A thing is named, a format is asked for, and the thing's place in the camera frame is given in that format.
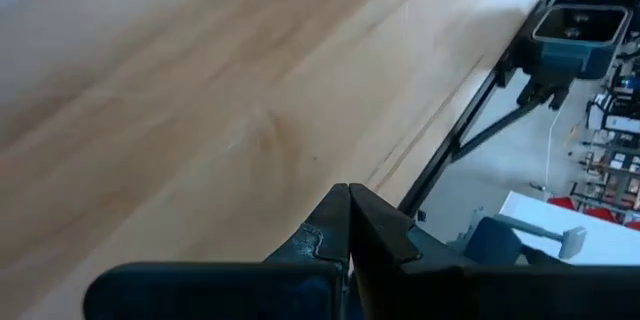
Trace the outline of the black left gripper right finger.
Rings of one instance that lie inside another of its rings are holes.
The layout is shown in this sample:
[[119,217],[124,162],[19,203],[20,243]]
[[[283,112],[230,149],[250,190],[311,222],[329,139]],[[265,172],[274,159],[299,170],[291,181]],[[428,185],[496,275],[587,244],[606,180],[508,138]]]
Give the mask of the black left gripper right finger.
[[640,320],[640,266],[480,264],[366,186],[349,190],[367,320]]

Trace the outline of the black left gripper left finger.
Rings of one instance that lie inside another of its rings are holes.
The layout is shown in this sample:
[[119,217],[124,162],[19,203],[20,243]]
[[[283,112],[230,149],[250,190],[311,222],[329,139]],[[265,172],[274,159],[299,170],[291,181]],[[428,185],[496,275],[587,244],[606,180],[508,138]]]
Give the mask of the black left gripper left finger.
[[261,262],[134,262],[88,287],[85,320],[343,320],[351,194],[334,185]]

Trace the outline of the red tool cabinet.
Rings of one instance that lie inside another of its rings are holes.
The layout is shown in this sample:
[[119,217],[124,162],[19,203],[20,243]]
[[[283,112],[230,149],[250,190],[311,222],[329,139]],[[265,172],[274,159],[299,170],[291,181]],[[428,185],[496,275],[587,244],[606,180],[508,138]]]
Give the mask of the red tool cabinet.
[[619,211],[610,210],[605,207],[592,206],[584,202],[574,201],[570,197],[551,197],[547,200],[549,204],[566,208],[571,211],[598,218],[607,222],[623,225],[627,228],[640,231],[640,217],[632,216],[631,220],[625,220]]

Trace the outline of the white table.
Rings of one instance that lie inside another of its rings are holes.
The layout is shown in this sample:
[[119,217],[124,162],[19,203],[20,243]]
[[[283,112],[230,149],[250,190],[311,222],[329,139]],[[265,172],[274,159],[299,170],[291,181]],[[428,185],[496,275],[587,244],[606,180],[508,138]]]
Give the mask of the white table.
[[510,192],[499,213],[554,233],[586,229],[581,251],[564,262],[574,265],[640,266],[640,231]]

